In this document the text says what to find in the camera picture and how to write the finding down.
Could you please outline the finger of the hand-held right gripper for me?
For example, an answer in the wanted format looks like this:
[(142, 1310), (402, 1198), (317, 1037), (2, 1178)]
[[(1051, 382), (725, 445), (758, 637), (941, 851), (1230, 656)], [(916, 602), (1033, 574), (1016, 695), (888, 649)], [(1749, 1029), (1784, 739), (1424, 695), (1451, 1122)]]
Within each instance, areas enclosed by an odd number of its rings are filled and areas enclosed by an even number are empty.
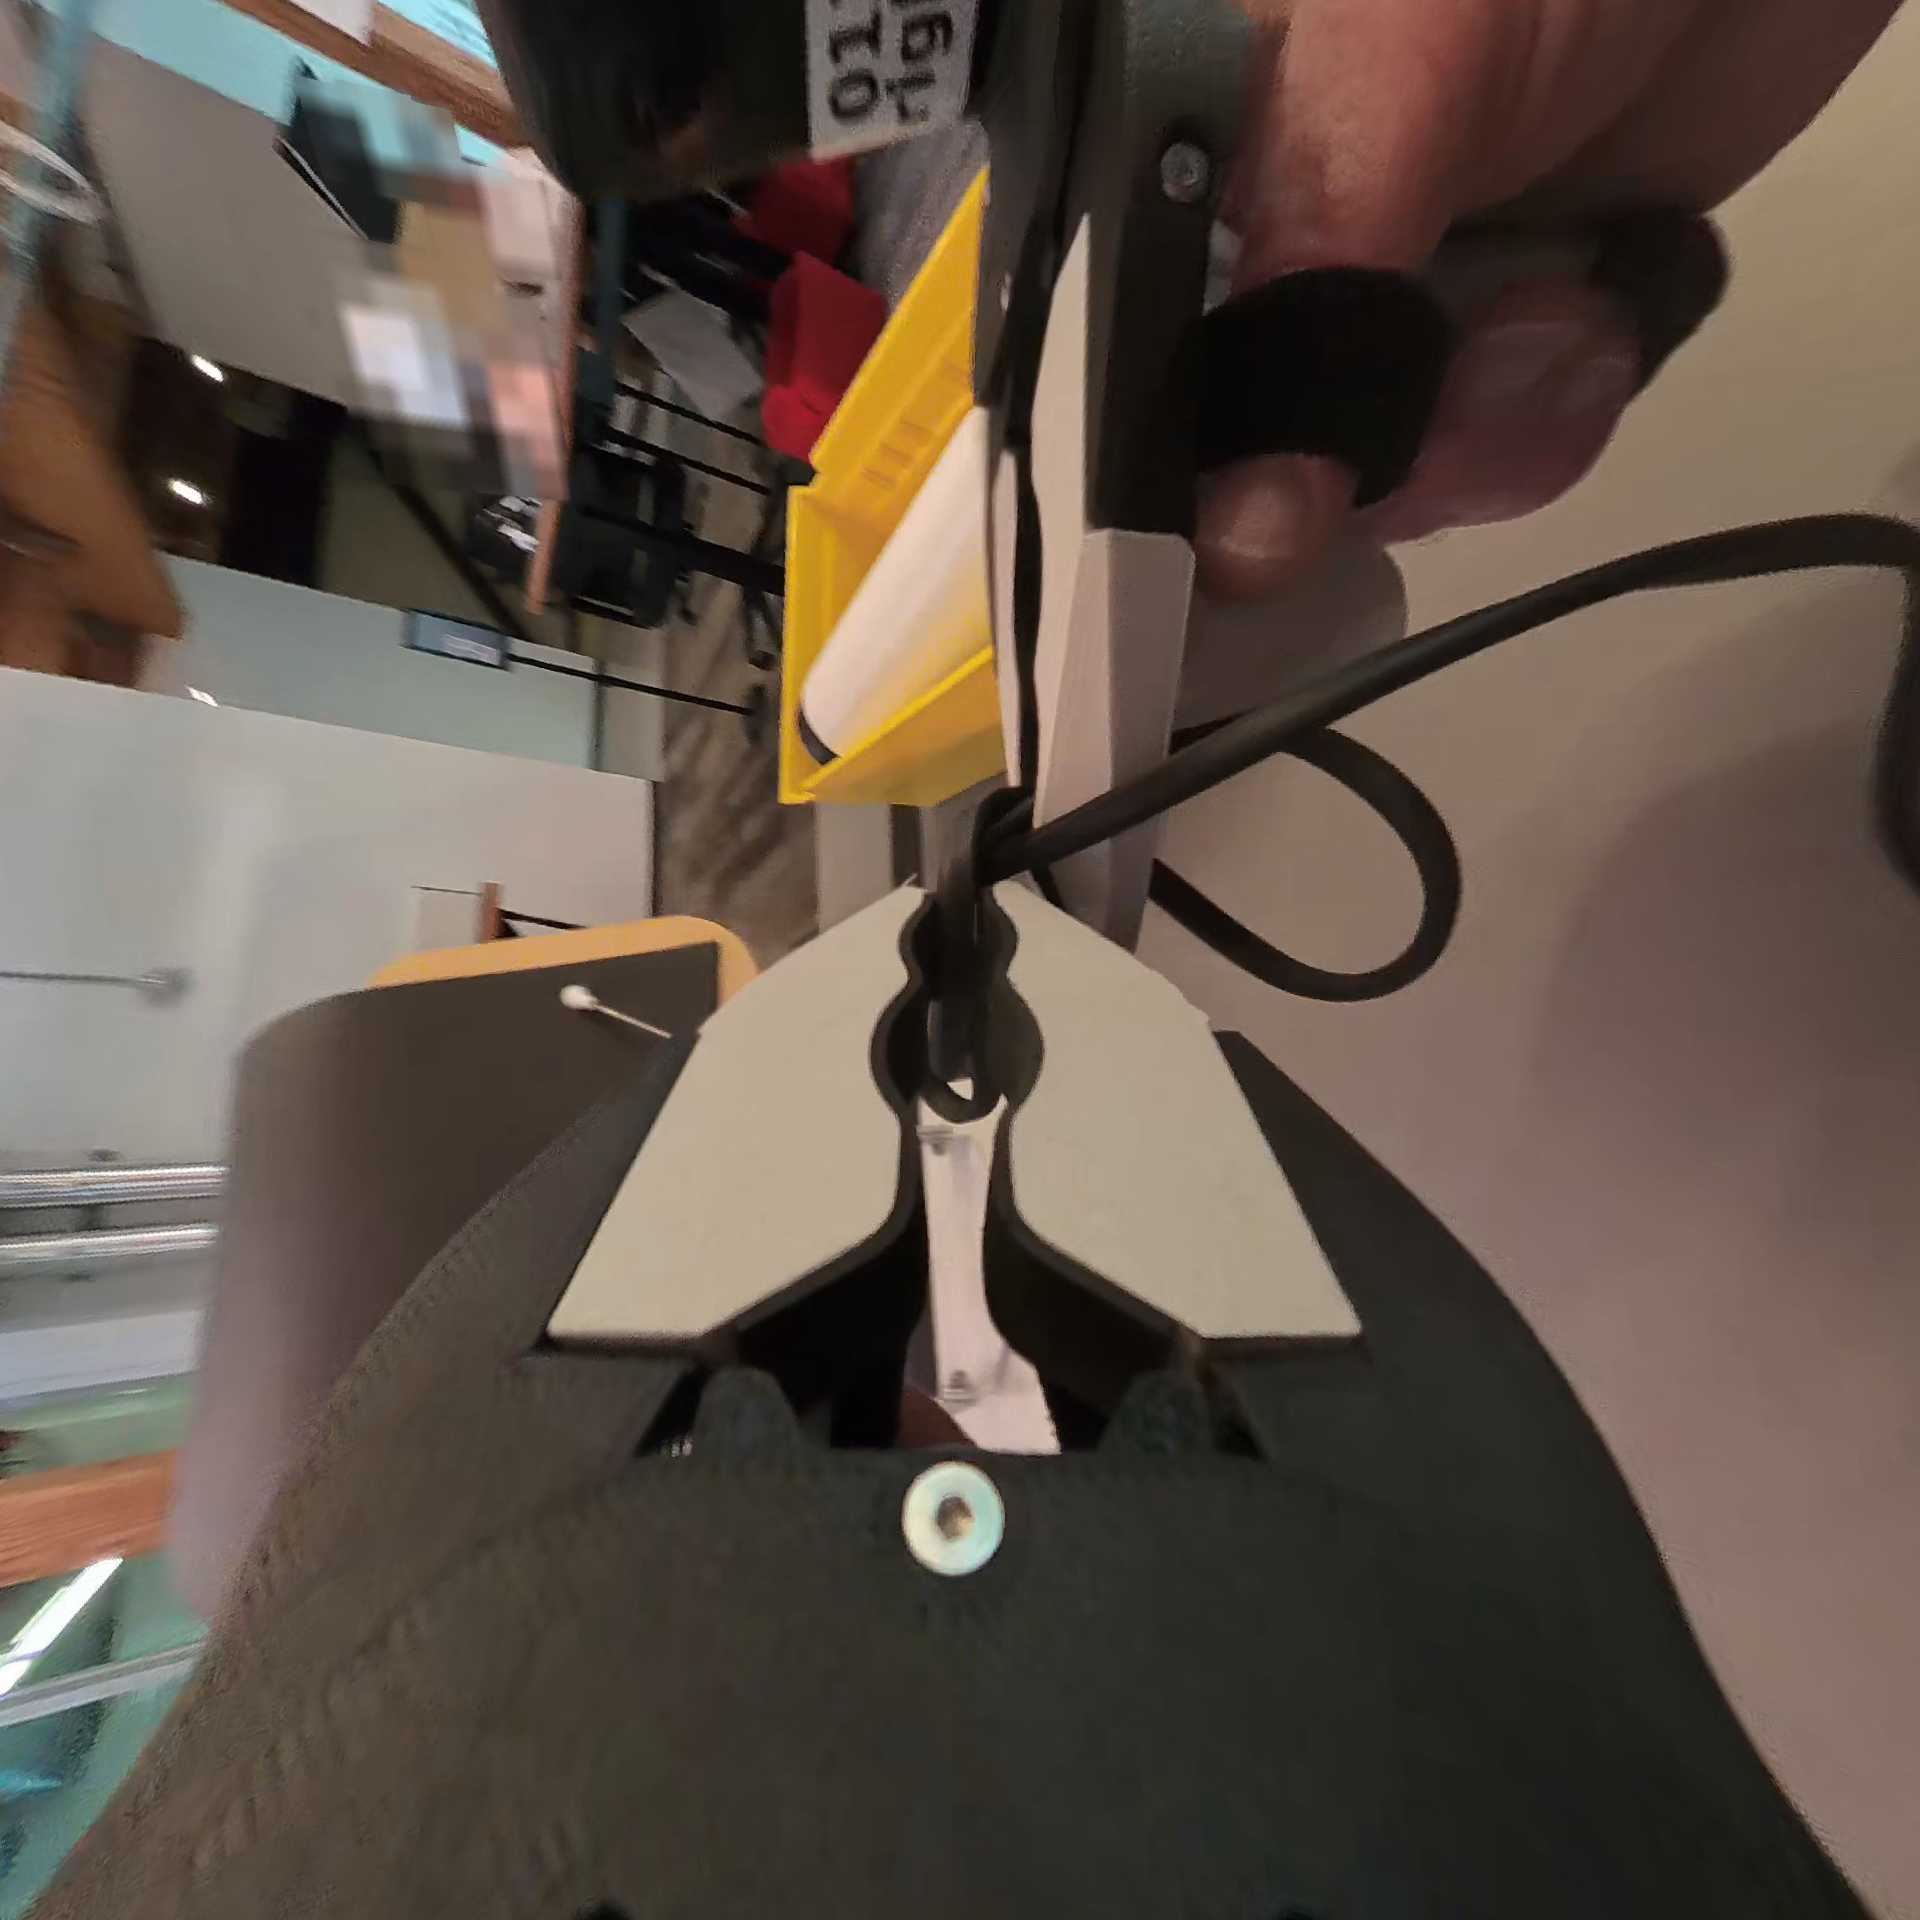
[(1010, 416), (992, 450), (990, 574), (992, 649), (1006, 785), (1033, 801), (1040, 779), (1036, 664), (1043, 608), (1043, 528), (1033, 429)]
[(1051, 293), (1032, 416), (1040, 510), (1036, 825), (1163, 765), (1194, 598), (1185, 535), (1096, 527), (1090, 288), (1090, 223), (1081, 223)]

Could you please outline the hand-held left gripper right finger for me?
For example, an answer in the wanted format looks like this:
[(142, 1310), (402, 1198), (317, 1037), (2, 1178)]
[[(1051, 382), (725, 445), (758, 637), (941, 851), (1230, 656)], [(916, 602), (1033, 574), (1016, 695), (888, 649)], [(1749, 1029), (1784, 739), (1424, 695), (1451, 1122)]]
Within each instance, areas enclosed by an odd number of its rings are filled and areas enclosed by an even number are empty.
[(1209, 1021), (1044, 901), (1000, 901), (1040, 1059), (1010, 1070), (1016, 1224), (1211, 1346), (1353, 1342), (1356, 1307)]

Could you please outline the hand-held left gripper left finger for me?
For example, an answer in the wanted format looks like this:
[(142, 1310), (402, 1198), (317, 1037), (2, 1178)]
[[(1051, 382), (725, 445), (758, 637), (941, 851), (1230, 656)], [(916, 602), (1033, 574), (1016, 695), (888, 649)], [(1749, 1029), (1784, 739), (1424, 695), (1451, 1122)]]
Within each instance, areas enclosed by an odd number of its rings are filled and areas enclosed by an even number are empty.
[(686, 1353), (877, 1239), (922, 1176), (880, 1025), (926, 906), (896, 887), (705, 1023), (548, 1317), (557, 1344)]

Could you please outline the yellow bin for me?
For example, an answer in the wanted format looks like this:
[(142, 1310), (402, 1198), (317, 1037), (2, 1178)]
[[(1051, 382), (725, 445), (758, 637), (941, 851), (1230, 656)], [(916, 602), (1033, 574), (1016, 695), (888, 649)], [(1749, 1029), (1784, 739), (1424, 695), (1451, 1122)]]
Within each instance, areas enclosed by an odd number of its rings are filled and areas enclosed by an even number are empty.
[(977, 175), (813, 450), (784, 520), (777, 795), (787, 808), (936, 808), (1004, 766), (992, 646), (849, 759), (800, 739), (800, 691), (913, 496), (974, 406)]

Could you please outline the white roll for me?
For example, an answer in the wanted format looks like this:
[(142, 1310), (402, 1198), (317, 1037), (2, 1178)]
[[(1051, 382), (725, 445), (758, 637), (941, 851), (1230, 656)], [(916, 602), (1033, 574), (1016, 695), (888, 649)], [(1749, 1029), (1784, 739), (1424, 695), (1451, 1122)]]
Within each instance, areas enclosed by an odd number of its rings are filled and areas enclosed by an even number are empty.
[(808, 672), (800, 739), (849, 759), (992, 646), (992, 421), (966, 411)]

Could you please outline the red bin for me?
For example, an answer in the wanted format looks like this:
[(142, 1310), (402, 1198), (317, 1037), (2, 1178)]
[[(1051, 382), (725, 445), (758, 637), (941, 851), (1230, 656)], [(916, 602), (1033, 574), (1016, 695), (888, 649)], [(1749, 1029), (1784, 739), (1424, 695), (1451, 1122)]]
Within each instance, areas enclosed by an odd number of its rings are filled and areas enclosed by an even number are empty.
[(762, 358), (762, 437), (808, 465), (890, 319), (862, 281), (795, 254), (771, 293)]
[(787, 161), (747, 191), (737, 227), (765, 249), (837, 271), (858, 227), (854, 175), (851, 155)]

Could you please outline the black board with wooden rim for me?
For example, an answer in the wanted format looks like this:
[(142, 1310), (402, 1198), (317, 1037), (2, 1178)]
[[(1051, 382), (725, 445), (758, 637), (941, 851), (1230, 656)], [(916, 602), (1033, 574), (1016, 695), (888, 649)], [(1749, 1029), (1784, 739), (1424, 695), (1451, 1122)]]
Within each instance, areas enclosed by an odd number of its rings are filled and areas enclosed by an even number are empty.
[(707, 919), (414, 952), (264, 1026), (232, 1081), (221, 1235), (166, 1568), (216, 1624), (332, 1389), (509, 1178), (758, 974)]

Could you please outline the black office chair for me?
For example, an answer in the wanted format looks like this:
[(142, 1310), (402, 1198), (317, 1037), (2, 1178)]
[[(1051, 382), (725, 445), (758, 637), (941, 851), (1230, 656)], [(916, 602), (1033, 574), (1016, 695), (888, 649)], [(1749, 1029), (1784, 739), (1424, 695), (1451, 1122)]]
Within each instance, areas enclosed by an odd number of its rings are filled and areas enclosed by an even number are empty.
[(606, 397), (573, 403), (568, 494), (542, 512), (525, 605), (659, 633), (690, 617), (694, 586), (734, 591), (757, 687), (741, 705), (668, 699), (737, 713), (755, 737), (784, 640), (787, 501), (809, 479), (746, 426), (613, 375)]

